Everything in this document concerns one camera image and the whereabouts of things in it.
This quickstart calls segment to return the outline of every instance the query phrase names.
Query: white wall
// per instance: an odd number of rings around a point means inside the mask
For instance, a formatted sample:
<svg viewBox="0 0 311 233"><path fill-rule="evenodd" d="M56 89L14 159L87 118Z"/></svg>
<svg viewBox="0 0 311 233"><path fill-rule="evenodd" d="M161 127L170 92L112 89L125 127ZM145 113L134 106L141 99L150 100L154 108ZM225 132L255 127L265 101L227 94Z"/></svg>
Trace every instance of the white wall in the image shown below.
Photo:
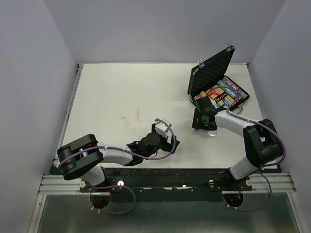
<svg viewBox="0 0 311 233"><path fill-rule="evenodd" d="M250 62L284 0L44 0L78 63Z"/></svg>
<svg viewBox="0 0 311 233"><path fill-rule="evenodd" d="M262 112L285 140L290 171L311 229L311 2L287 0L250 72Z"/></svg>
<svg viewBox="0 0 311 233"><path fill-rule="evenodd" d="M76 64L42 0L0 3L0 232L27 232Z"/></svg>

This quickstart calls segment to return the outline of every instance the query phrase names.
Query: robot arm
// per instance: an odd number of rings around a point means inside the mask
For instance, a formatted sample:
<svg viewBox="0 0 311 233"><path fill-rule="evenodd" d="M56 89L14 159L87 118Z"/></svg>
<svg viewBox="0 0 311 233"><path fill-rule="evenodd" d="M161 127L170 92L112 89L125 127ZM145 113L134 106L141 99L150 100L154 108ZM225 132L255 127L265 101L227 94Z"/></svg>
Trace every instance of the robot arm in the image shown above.
<svg viewBox="0 0 311 233"><path fill-rule="evenodd" d="M144 159L134 156L131 152L147 158L159 149L173 150L174 153L180 142L172 135L171 143L168 143L168 131L169 128L158 121L152 125L151 133L140 141L134 141L123 147L100 144L95 135L88 134L57 150L60 162L58 167L61 168L65 180L81 178L91 185L98 185L107 180L104 169L96 166L100 162L134 166L142 163Z"/></svg>
<svg viewBox="0 0 311 233"><path fill-rule="evenodd" d="M215 109L208 96L200 98L196 104L193 128L214 131L222 127L244 138L246 156L226 171L228 186L282 155L280 141L265 128L237 119L224 108ZM276 132L272 121L265 119L258 122Z"/></svg>

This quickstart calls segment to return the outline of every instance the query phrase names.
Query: white table surface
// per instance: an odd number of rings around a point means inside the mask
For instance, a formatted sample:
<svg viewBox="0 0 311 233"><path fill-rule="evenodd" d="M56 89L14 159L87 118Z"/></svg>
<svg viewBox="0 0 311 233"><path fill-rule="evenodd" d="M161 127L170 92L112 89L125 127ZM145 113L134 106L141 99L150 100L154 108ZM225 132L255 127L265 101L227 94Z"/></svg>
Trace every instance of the white table surface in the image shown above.
<svg viewBox="0 0 311 233"><path fill-rule="evenodd" d="M64 144L88 133L123 146L150 133L154 119L166 119L180 140L175 154L133 168L227 168L245 156L244 141L219 128L216 137L191 127L194 106L187 95L196 64L85 64ZM250 94L242 116L262 119L246 65L229 65L226 75ZM159 150L158 157L166 152ZM104 167L122 167L101 164Z"/></svg>

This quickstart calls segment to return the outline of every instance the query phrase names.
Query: colorful snack packages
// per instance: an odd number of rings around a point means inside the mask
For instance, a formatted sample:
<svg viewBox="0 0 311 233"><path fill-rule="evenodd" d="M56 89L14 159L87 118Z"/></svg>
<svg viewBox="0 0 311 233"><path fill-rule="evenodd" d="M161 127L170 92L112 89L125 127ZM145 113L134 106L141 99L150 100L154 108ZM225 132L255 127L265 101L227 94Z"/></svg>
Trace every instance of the colorful snack packages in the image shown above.
<svg viewBox="0 0 311 233"><path fill-rule="evenodd" d="M223 78L223 82L227 84L229 87L234 89L238 95L241 97L241 99L244 99L247 97L247 94L243 92L235 83L233 83L228 77Z"/></svg>
<svg viewBox="0 0 311 233"><path fill-rule="evenodd" d="M218 86L226 86L226 87L229 87L224 81L220 80L217 82L217 85ZM235 98L235 93L228 89L228 88L223 88L223 90L231 97L231 98Z"/></svg>
<svg viewBox="0 0 311 233"><path fill-rule="evenodd" d="M229 96L218 102L218 105L227 109L233 103L233 99Z"/></svg>
<svg viewBox="0 0 311 233"><path fill-rule="evenodd" d="M223 93L222 95L220 95L219 97L217 97L215 99L216 103L218 103L219 101L221 101L222 99L224 99L226 96L228 96L226 93Z"/></svg>
<svg viewBox="0 0 311 233"><path fill-rule="evenodd" d="M200 98L200 96L199 96L199 95L196 95L195 97L193 97L193 100L196 101L196 100L198 100L199 98Z"/></svg>
<svg viewBox="0 0 311 233"><path fill-rule="evenodd" d="M205 91L200 92L199 96L200 98L205 97L207 94L205 93Z"/></svg>
<svg viewBox="0 0 311 233"><path fill-rule="evenodd" d="M224 91L221 89L221 88L217 88L217 89L214 89L212 90L213 88L216 88L218 87L217 85L213 86L211 89L207 90L206 93L208 94L208 96L211 98L211 99L215 99L217 97L219 97L222 93L224 93Z"/></svg>

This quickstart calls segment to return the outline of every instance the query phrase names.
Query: red stain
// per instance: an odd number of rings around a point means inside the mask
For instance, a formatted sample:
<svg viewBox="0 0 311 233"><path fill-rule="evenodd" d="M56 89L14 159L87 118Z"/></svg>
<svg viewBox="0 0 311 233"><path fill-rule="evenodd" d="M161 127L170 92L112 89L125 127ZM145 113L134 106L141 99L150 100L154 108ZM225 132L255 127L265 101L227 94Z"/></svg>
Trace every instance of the red stain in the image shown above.
<svg viewBox="0 0 311 233"><path fill-rule="evenodd" d="M137 120L140 123L140 118L139 118L139 107L137 107L137 112L135 112L135 115L137 116Z"/></svg>
<svg viewBox="0 0 311 233"><path fill-rule="evenodd" d="M124 119L124 124L125 124L125 126L126 126L126 127L130 127L130 126L131 126L131 123L130 123L129 119L126 118L126 116L123 114L123 112L122 112L122 116L123 116L123 117L121 117L120 119Z"/></svg>

